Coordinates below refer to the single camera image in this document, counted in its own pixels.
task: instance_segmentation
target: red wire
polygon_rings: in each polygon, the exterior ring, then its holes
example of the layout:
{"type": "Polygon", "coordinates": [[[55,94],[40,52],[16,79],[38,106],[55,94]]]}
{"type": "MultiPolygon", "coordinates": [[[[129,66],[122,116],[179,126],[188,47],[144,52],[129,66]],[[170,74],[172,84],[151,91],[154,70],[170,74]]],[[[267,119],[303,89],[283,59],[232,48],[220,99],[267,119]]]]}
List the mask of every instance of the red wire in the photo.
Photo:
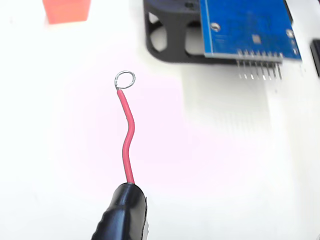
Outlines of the red wire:
{"type": "Polygon", "coordinates": [[[123,147],[122,147],[123,166],[124,166],[127,182],[134,184],[135,180],[134,180],[134,175],[132,173],[130,159],[129,159],[129,148],[130,148],[131,140],[135,133],[135,121],[134,121],[134,117],[132,116],[132,113],[129,108],[124,92],[120,89],[117,89],[116,93],[118,94],[118,97],[120,99],[121,105],[124,110],[124,114],[126,116],[126,120],[128,121],[128,132],[126,134],[123,147]]]}

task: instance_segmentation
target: black 3d printed bracket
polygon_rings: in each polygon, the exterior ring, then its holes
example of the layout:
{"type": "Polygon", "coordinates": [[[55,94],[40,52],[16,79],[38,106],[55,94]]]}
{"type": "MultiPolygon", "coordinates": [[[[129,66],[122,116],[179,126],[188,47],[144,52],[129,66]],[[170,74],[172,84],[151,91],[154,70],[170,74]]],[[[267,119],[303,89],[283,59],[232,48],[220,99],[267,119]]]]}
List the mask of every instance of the black 3d printed bracket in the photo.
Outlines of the black 3d printed bracket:
{"type": "MultiPolygon", "coordinates": [[[[291,18],[286,0],[283,1],[291,18]]],[[[143,0],[143,6],[146,47],[155,58],[170,63],[237,64],[234,59],[206,58],[204,54],[193,55],[186,51],[187,28],[201,28],[199,0],[143,0]],[[152,23],[149,13],[158,21],[152,23]],[[166,30],[167,45],[158,51],[153,46],[151,34],[162,26],[166,30]]]]}

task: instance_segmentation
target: blue circuit board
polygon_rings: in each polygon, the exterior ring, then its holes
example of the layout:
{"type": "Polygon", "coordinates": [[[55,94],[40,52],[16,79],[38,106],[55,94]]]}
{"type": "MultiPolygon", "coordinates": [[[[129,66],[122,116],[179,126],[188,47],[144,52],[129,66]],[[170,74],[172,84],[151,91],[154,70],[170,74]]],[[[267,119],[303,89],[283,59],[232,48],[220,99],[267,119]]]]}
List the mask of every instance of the blue circuit board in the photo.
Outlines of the blue circuit board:
{"type": "Polygon", "coordinates": [[[301,60],[283,0],[200,0],[204,55],[301,60]]]}

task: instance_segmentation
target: red object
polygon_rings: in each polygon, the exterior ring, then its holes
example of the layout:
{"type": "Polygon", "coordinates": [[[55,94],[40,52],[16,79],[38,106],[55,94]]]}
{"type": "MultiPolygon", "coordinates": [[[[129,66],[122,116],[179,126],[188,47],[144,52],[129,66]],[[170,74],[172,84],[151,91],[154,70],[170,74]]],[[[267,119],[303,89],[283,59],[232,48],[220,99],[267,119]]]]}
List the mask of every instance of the red object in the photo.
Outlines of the red object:
{"type": "Polygon", "coordinates": [[[42,0],[50,24],[86,21],[91,0],[42,0]]]}
{"type": "Polygon", "coordinates": [[[135,133],[135,121],[134,121],[134,117],[132,116],[131,110],[129,108],[127,99],[125,97],[125,94],[122,90],[117,89],[116,91],[121,105],[123,107],[124,110],[124,114],[126,116],[126,120],[128,121],[128,133],[126,134],[124,143],[123,143],[123,147],[122,147],[122,159],[123,159],[123,166],[124,166],[124,171],[125,171],[125,176],[126,176],[126,180],[128,183],[135,183],[134,180],[134,175],[132,173],[132,169],[131,169],[131,164],[130,164],[130,159],[129,159],[129,148],[130,148],[130,144],[132,141],[132,138],[134,136],[135,133]]]}

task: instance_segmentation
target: black object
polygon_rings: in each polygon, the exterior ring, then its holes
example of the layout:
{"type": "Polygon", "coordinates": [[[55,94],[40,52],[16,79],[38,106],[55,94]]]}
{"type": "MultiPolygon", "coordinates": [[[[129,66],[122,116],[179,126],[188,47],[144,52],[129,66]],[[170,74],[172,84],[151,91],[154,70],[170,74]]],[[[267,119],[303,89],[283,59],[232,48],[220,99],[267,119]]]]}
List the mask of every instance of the black object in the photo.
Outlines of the black object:
{"type": "Polygon", "coordinates": [[[320,77],[320,39],[313,39],[310,45],[314,64],[318,76],[320,77]]]}
{"type": "Polygon", "coordinates": [[[147,201],[141,189],[124,183],[114,192],[91,240],[141,240],[147,219],[147,201]]]}
{"type": "MultiPolygon", "coordinates": [[[[283,0],[288,15],[286,0],[283,0]]],[[[199,0],[143,0],[146,47],[155,58],[171,63],[198,64],[237,64],[235,59],[206,58],[204,54],[189,54],[186,49],[186,34],[188,27],[201,28],[199,0]],[[149,13],[155,15],[159,21],[150,22],[149,13]],[[151,34],[164,26],[167,35],[167,47],[158,51],[151,41],[151,34]]]]}

